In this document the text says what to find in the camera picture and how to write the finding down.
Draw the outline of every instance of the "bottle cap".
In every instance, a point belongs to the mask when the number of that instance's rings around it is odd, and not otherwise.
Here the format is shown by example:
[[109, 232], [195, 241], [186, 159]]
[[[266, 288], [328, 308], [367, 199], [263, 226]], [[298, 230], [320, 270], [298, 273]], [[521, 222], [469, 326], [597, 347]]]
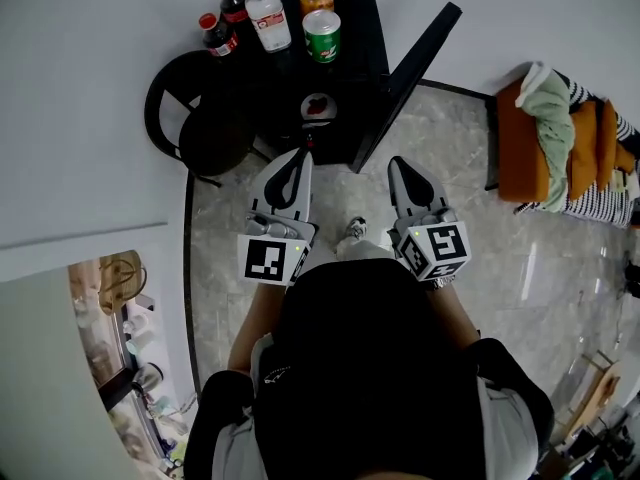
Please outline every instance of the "bottle cap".
[[218, 18], [216, 18], [215, 14], [208, 12], [207, 14], [203, 14], [200, 16], [200, 27], [202, 30], [211, 30], [218, 23]]
[[122, 322], [122, 330], [125, 334], [133, 334], [136, 330], [136, 326], [133, 325], [133, 322], [130, 320], [125, 320]]

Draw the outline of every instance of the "baseboard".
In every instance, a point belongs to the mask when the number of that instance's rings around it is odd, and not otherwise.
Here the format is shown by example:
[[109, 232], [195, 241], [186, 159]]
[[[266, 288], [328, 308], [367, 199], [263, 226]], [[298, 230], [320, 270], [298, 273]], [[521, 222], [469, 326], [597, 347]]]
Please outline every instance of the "baseboard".
[[191, 304], [191, 216], [193, 215], [193, 188], [195, 178], [189, 173], [187, 178], [186, 198], [184, 204], [184, 247], [183, 247], [183, 276], [184, 276], [184, 317], [187, 327], [187, 345], [189, 347], [189, 361], [191, 362], [191, 375], [196, 395], [200, 400], [202, 384], [198, 373], [198, 360], [196, 358], [196, 342], [193, 333], [193, 306]]
[[463, 96], [471, 96], [472, 98], [478, 98], [484, 101], [495, 101], [495, 96], [484, 94], [481, 92], [470, 91], [469, 89], [463, 89], [462, 87], [456, 87], [455, 85], [443, 84], [442, 82], [435, 82], [433, 80], [422, 79], [418, 82], [418, 85], [423, 87], [432, 87], [434, 89], [441, 89], [443, 91], [455, 92], [456, 94], [462, 94]]

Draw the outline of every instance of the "white plastic bottle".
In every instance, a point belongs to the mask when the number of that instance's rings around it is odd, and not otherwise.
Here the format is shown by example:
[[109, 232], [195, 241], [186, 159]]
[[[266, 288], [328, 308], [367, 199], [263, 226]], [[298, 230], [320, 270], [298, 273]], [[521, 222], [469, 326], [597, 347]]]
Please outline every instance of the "white plastic bottle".
[[291, 44], [291, 32], [281, 0], [246, 0], [245, 5], [267, 52], [284, 50]]

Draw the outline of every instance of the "black and white marker cube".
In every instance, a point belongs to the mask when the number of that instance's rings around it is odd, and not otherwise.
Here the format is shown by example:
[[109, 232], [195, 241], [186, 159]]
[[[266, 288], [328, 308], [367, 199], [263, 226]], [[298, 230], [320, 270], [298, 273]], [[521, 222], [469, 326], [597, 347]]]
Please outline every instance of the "black and white marker cube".
[[441, 222], [410, 227], [398, 251], [418, 281], [454, 275], [470, 259], [464, 222]]
[[283, 286], [293, 284], [309, 251], [305, 240], [238, 235], [240, 279]]

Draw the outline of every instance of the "white wall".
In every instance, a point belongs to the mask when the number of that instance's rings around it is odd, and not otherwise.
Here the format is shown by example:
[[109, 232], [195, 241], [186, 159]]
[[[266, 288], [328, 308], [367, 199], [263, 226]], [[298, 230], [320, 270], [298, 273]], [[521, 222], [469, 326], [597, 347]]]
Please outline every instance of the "white wall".
[[[382, 13], [393, 62], [446, 1], [413, 0]], [[640, 127], [640, 0], [451, 1], [464, 14], [426, 78], [493, 94], [514, 79], [504, 78], [512, 68], [543, 60], [609, 96]]]
[[0, 284], [0, 471], [134, 480], [84, 356], [66, 269]]
[[178, 405], [194, 389], [186, 170], [148, 140], [142, 110], [158, 70], [198, 47], [183, 14], [179, 0], [0, 0], [0, 282], [161, 251], [146, 266]]

